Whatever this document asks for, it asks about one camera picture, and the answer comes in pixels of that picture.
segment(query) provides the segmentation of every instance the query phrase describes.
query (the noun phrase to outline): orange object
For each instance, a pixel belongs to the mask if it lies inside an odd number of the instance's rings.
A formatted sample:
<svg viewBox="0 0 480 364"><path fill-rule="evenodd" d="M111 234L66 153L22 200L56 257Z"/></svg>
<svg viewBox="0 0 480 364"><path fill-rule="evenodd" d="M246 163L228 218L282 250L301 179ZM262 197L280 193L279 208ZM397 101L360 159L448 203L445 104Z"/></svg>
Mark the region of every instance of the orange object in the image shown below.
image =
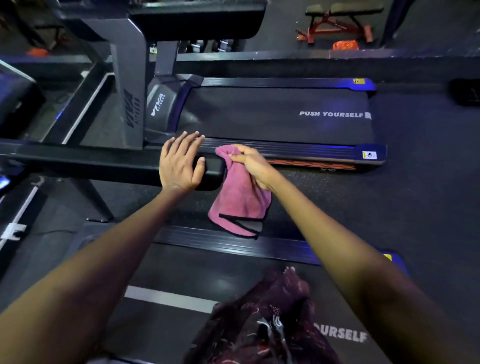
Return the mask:
<svg viewBox="0 0 480 364"><path fill-rule="evenodd" d="M357 43L356 40L342 40L340 42L336 42L333 45L333 50L359 50L359 44Z"/></svg>
<svg viewBox="0 0 480 364"><path fill-rule="evenodd" d="M27 54L29 56L34 56L34 57L46 57L50 53L49 53L49 51L47 51L46 49L43 49L43 48L32 48L27 52Z"/></svg>

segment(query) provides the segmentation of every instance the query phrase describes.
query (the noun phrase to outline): patterned clothing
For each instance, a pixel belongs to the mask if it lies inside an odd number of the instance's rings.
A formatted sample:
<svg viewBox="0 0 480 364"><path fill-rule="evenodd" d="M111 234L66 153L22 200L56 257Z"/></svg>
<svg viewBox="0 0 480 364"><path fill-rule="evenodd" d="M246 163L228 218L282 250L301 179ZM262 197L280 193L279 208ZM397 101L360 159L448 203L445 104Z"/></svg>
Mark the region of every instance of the patterned clothing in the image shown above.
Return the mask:
<svg viewBox="0 0 480 364"><path fill-rule="evenodd" d="M214 307L183 363L340 363L313 324L309 294L295 268L268 275L243 297Z"/></svg>

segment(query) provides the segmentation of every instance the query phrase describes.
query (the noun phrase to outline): person's right hand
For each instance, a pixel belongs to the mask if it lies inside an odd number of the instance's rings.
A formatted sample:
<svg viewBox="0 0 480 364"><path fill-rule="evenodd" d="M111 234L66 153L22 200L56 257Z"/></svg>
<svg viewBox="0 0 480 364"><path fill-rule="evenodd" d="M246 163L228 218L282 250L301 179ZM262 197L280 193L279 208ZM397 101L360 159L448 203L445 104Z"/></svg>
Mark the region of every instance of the person's right hand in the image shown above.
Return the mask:
<svg viewBox="0 0 480 364"><path fill-rule="evenodd" d="M229 157L234 162L243 163L261 189L271 191L272 183L279 172L262 157L258 150L242 144L234 144L233 146L242 154L229 155Z"/></svg>

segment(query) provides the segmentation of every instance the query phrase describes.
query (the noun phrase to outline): pink cloth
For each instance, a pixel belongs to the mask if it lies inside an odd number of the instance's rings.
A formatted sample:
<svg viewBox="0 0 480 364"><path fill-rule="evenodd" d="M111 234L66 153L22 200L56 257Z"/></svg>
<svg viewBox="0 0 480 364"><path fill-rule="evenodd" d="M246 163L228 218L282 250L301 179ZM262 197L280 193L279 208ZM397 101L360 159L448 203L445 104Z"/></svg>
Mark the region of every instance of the pink cloth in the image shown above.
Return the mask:
<svg viewBox="0 0 480 364"><path fill-rule="evenodd" d="M254 184L242 163L230 159L229 154L241 154L236 147L220 146L215 152L227 163L227 177L208 217L236 235L255 237L256 232L246 229L238 221L262 221L272 203L272 193Z"/></svg>

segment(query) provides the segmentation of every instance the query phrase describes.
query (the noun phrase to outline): orange bag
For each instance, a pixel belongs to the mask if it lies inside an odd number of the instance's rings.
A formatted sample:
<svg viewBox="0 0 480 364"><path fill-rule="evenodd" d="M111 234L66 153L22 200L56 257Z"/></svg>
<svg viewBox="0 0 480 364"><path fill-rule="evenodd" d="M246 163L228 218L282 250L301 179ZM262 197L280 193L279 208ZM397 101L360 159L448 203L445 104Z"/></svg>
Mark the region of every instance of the orange bag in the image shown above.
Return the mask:
<svg viewBox="0 0 480 364"><path fill-rule="evenodd" d="M332 49L333 50L351 50L351 49L359 50L360 47L356 40L342 40L340 42L336 42L333 45Z"/></svg>

